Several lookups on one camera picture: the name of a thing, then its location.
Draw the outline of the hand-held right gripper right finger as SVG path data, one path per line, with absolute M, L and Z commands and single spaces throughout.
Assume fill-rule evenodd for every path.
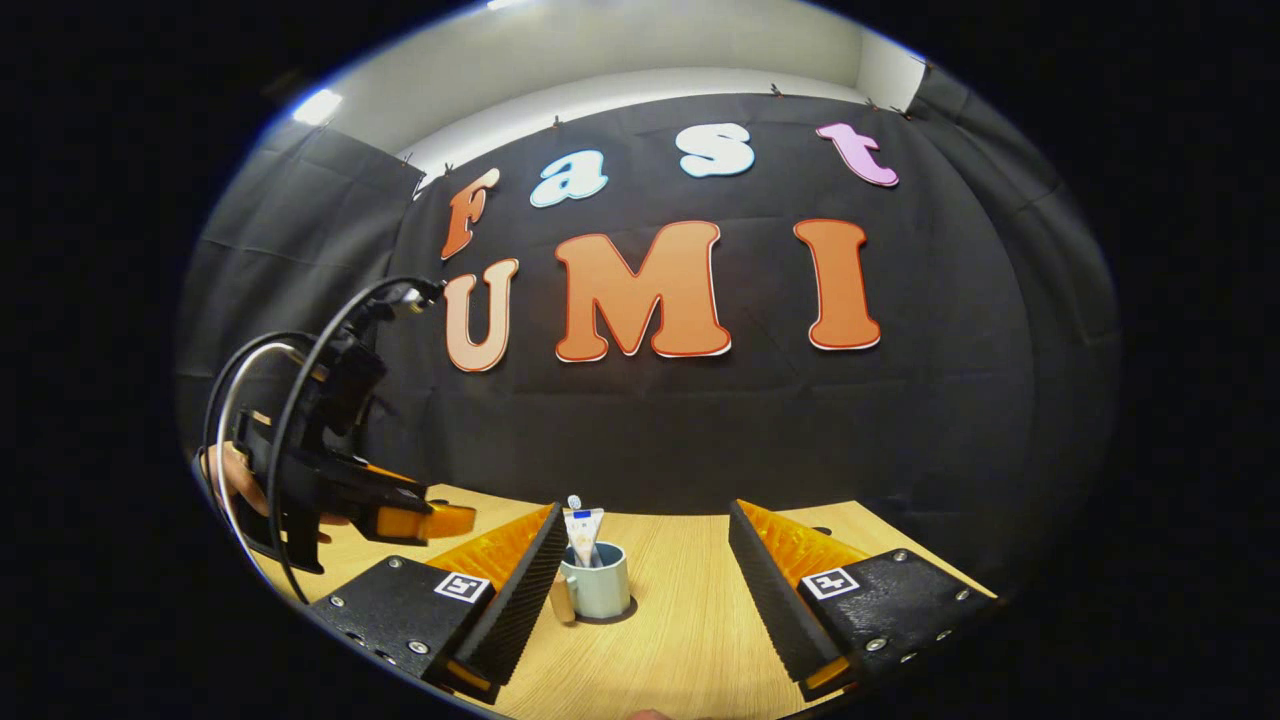
M 996 598 L 914 550 L 858 550 L 746 500 L 728 543 L 806 701 L 899 679 L 986 620 Z

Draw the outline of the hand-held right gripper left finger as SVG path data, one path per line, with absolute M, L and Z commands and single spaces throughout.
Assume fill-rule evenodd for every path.
M 357 650 L 492 705 L 515 674 L 568 547 L 558 502 L 426 562 L 392 555 L 308 611 Z

